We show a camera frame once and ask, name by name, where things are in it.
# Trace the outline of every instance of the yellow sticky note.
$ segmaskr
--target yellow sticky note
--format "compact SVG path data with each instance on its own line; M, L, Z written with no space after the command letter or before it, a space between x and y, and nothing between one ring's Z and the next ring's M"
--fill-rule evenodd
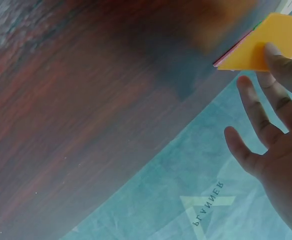
M269 71L264 60L265 43L275 44L285 57L292 58L292 16L271 13L218 69Z

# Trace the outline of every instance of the wooden table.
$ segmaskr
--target wooden table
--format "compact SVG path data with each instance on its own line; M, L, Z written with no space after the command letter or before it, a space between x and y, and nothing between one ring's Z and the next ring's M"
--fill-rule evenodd
M211 63L278 1L202 56L111 25L93 0L0 0L0 240L62 237L236 76Z

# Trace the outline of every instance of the hand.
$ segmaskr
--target hand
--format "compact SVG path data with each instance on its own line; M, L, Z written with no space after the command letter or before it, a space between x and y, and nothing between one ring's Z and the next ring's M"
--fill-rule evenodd
M265 47L265 57L271 73L257 73L258 82L289 133L269 122L250 79L242 76L237 82L242 103L268 151L264 155L252 153L232 127L225 129L225 138L233 156L260 180L272 205L292 229L292 100L285 90L292 92L292 60L270 43Z

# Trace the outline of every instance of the dark wood grain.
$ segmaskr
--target dark wood grain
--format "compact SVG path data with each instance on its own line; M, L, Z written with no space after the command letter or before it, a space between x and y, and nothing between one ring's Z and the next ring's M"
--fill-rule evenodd
M92 0L0 0L0 240L82 221L235 77L211 63L276 2L202 56Z

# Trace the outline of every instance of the teal cloth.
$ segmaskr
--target teal cloth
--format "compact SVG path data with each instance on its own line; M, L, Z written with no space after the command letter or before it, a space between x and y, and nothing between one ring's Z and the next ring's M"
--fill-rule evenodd
M272 122L284 130L255 74L243 74L252 78ZM240 168L225 144L223 130L234 126L252 151L265 152L241 105L235 81L62 240L198 240L196 219L189 218L188 211L202 218L202 239L292 240L292 232L272 208L260 183ZM224 201L220 197L233 198L232 203L218 205L214 199L210 207L183 205L185 197L209 197L214 189L220 191L220 201Z

